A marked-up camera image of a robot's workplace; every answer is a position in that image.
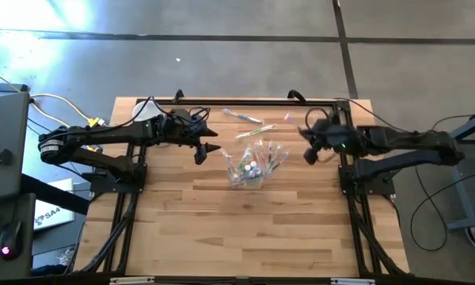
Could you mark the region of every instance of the concrete floor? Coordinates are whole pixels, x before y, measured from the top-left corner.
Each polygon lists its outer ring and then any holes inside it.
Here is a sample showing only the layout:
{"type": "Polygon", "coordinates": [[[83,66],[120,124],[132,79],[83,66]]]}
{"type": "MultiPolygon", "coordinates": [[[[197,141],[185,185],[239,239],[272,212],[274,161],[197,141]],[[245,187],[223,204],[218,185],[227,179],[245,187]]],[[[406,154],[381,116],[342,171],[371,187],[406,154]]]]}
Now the concrete floor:
{"type": "MultiPolygon", "coordinates": [[[[340,0],[347,36],[475,39],[475,0],[340,0]]],[[[130,34],[338,36],[331,0],[0,0],[0,29],[130,34]]],[[[445,116],[475,113],[475,45],[349,44],[359,98],[402,128],[429,128],[445,116]]],[[[42,40],[0,37],[0,75],[32,93],[56,93],[106,120],[116,96],[349,97],[338,43],[42,40]]],[[[84,124],[72,109],[42,99],[41,107],[69,124],[84,124]]],[[[31,110],[49,128],[55,122],[31,110]]],[[[462,124],[451,120],[447,129],[462,124]]],[[[24,172],[43,181],[72,177],[40,163],[36,136],[27,134],[24,172]],[[49,174],[39,171],[48,169],[49,174]]],[[[421,166],[427,190],[451,182],[450,168],[421,166]]],[[[409,218],[424,199],[413,169],[394,178],[403,238],[412,273],[475,282],[475,249],[449,233],[435,253],[417,248],[409,218]]],[[[455,191],[435,199],[447,221],[463,217],[455,191]]],[[[432,247],[442,227],[429,206],[416,232],[432,247]]]]}

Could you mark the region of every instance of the wooden table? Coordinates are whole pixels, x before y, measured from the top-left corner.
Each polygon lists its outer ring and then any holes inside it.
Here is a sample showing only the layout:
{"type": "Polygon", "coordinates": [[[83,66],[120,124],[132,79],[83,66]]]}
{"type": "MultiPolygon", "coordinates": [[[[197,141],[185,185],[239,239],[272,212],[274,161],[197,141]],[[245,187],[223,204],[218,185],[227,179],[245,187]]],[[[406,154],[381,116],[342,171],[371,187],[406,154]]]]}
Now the wooden table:
{"type": "MultiPolygon", "coordinates": [[[[116,98],[111,125],[128,120],[137,99],[116,98]]],[[[368,100],[359,103],[371,108],[368,100]]],[[[243,190],[229,187],[226,164],[218,151],[210,153],[202,165],[195,165],[194,149],[150,147],[146,158],[148,177],[135,215],[127,275],[358,276],[348,205],[340,193],[336,172],[339,156],[308,165],[302,157],[308,143],[295,125],[283,120],[291,111],[294,123],[302,126],[308,108],[232,109],[265,120],[266,124],[277,124],[277,129],[238,142],[236,135],[257,126],[211,106],[208,126],[219,136],[203,138],[204,142],[218,144],[240,157],[255,140],[273,139],[288,149],[288,159],[262,188],[243,190]]],[[[351,113],[354,125],[374,124],[370,114],[353,104],[351,113]]],[[[126,148],[124,144],[108,145],[105,153],[118,156],[125,154],[126,148]]],[[[331,154],[320,155],[323,159],[331,154]]],[[[394,209],[381,196],[370,196],[369,200],[377,239],[407,272],[394,209]]],[[[88,264],[108,237],[115,204],[116,194],[104,194],[91,204],[75,269],[88,264]]],[[[371,268],[366,242],[363,247],[371,268]]],[[[113,265],[120,251],[118,240],[113,265]]]]}

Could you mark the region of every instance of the clear plastic bag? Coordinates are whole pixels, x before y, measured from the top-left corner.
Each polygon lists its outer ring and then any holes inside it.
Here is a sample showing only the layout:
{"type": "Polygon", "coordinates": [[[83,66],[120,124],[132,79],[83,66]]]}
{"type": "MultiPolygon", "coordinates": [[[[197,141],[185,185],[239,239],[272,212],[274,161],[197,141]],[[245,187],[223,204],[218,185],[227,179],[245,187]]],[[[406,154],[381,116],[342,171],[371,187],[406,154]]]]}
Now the clear plastic bag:
{"type": "Polygon", "coordinates": [[[243,156],[236,164],[224,150],[230,184],[232,187],[259,188],[266,180],[274,176],[274,172],[287,158],[288,152],[273,141],[264,147],[261,140],[245,149],[243,156]]]}

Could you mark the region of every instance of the yellow cable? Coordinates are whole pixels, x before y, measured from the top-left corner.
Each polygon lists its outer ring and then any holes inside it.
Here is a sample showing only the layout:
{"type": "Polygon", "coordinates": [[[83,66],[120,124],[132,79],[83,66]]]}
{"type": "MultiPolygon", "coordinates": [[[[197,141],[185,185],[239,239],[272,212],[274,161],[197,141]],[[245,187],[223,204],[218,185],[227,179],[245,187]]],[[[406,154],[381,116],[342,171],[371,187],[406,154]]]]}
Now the yellow cable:
{"type": "Polygon", "coordinates": [[[68,123],[65,123],[62,120],[55,118],[54,116],[50,116],[50,115],[46,114],[45,112],[42,112],[42,110],[35,103],[32,103],[32,106],[33,106],[33,108],[37,109],[37,111],[39,111],[40,114],[46,116],[47,118],[49,118],[51,120],[55,120],[58,123],[64,125],[65,127],[70,127],[70,125],[68,123]]]}
{"type": "Polygon", "coordinates": [[[79,110],[78,107],[76,107],[74,104],[72,104],[72,102],[70,102],[69,100],[67,100],[66,98],[64,97],[61,97],[61,96],[58,96],[58,95],[54,95],[54,94],[50,94],[50,93],[38,93],[38,94],[33,94],[33,95],[30,95],[30,97],[40,97],[40,96],[46,96],[46,97],[54,97],[54,98],[58,98],[62,101],[65,101],[68,105],[70,105],[74,110],[76,110],[76,112],[79,113],[79,115],[81,115],[81,117],[85,118],[85,120],[87,120],[89,123],[91,122],[91,119],[87,116],[85,116],[85,114],[83,114],[81,112],[81,110],[79,110]]]}
{"type": "Polygon", "coordinates": [[[12,85],[10,82],[8,82],[5,78],[3,78],[2,76],[0,76],[0,79],[2,79],[5,83],[9,84],[9,86],[16,90],[18,93],[21,92],[18,88],[14,87],[14,85],[12,85]]]}

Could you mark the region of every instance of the computer mouse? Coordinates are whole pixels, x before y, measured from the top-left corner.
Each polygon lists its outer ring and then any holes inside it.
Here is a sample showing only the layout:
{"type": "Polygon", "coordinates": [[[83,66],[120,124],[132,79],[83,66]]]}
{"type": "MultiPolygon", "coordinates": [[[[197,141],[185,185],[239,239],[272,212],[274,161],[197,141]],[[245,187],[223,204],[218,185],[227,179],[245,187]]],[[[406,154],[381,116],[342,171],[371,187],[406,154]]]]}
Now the computer mouse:
{"type": "Polygon", "coordinates": [[[23,250],[22,222],[12,221],[3,226],[0,233],[0,255],[4,260],[19,257],[23,250]]]}

